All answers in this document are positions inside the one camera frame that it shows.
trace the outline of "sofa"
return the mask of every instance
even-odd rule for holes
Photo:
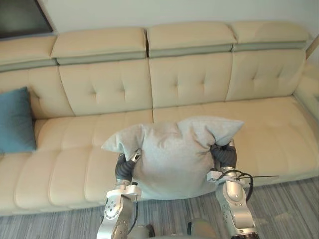
[[[291,22],[200,21],[1,41],[0,93],[28,87],[37,150],[0,155],[0,215],[103,205],[118,158],[104,141],[190,116],[245,122],[237,168],[279,175],[256,186],[318,176],[308,37]]]

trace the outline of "black cable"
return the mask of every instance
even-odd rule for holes
[[[253,176],[253,178],[269,178],[269,177],[279,177],[279,175]]]
[[[221,179],[222,177],[224,177],[228,173],[240,173],[240,175],[236,178],[237,181],[240,179],[241,176],[245,176],[245,175],[250,178],[249,191],[248,191],[248,194],[246,196],[246,202],[248,202],[250,197],[251,197],[251,195],[253,194],[253,191],[254,191],[254,179],[253,179],[253,176],[251,176],[249,173],[243,173],[242,171],[239,171],[239,170],[236,170],[236,169],[232,169],[232,170],[228,170],[228,171],[222,173],[217,180]]]
[[[135,210],[136,210],[136,211],[135,211],[134,222],[133,222],[131,228],[129,229],[128,234],[130,234],[130,232],[132,231],[132,229],[133,229],[133,227],[135,226],[135,223],[136,223],[136,221],[137,221],[137,219],[138,219],[139,203],[138,203],[138,196],[137,196],[137,195],[136,195],[136,209],[135,209]]]

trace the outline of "teal cushion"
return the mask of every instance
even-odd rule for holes
[[[35,149],[27,87],[0,94],[0,153]]]

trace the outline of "gray striped carpet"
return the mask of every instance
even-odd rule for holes
[[[319,177],[255,188],[248,202],[261,239],[319,238]],[[0,239],[95,239],[102,207],[63,213],[0,217]],[[203,218],[228,239],[214,193],[197,198],[139,203],[137,224],[155,233],[182,235],[188,221]]]

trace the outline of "headrest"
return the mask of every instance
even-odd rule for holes
[[[51,51],[56,36],[0,41],[0,72],[56,65]]]
[[[232,31],[222,22],[161,24],[148,28],[147,32],[151,58],[227,52],[236,42]]]
[[[237,39],[233,51],[300,49],[309,37],[304,28],[286,21],[238,21],[230,26]]]
[[[143,28],[114,27],[58,35],[52,57],[61,65],[142,59],[146,57]]]

